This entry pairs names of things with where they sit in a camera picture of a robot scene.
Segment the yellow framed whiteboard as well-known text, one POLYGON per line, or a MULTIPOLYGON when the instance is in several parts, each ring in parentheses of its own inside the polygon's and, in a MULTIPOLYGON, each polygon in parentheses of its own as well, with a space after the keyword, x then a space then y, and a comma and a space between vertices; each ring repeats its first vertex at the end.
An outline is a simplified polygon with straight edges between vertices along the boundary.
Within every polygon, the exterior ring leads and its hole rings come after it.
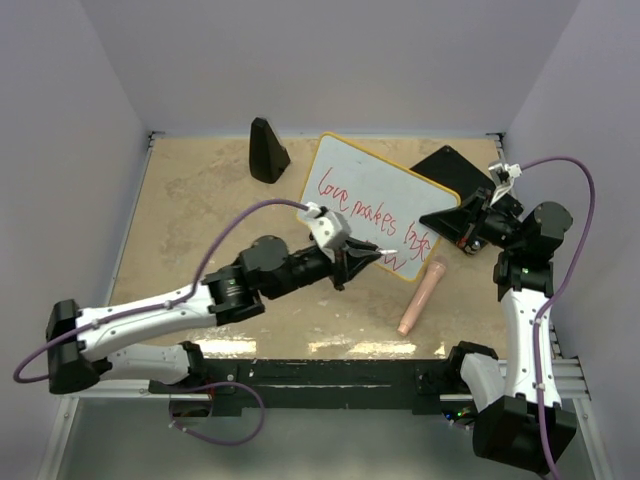
POLYGON ((405 281, 421 277, 440 242, 420 218, 461 203, 453 190, 332 133, 319 139, 301 201, 342 214, 354 238, 389 250, 378 265, 405 281))

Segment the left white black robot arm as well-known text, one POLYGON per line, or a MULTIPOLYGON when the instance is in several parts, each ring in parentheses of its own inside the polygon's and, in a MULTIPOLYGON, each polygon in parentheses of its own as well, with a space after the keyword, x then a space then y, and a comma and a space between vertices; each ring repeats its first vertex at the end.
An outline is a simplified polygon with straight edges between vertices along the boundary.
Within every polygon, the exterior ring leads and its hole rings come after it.
POLYGON ((281 238, 266 235, 233 263, 206 275, 187 300, 172 291, 102 308, 81 308, 73 299, 59 301, 46 329, 48 389, 63 395, 103 380, 142 379, 196 392, 207 380, 200 347, 188 341, 152 347, 149 340, 250 319, 264 313, 266 300, 323 279, 341 291, 382 255, 377 245, 353 238, 331 255, 317 244, 291 253, 281 238))

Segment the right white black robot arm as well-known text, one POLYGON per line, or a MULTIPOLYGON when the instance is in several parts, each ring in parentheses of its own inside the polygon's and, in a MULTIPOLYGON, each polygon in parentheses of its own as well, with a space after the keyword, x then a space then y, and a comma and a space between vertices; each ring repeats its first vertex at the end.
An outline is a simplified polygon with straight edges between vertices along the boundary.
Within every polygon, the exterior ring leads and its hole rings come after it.
POLYGON ((518 202, 504 206, 491 195, 479 188, 460 206, 420 218, 467 254, 485 244, 500 250, 493 282, 507 325, 507 365, 499 367, 487 347, 460 343, 445 379, 452 390, 473 397, 477 456, 544 476, 577 430, 556 387, 549 329, 552 259, 573 218, 556 202, 524 215, 518 202))

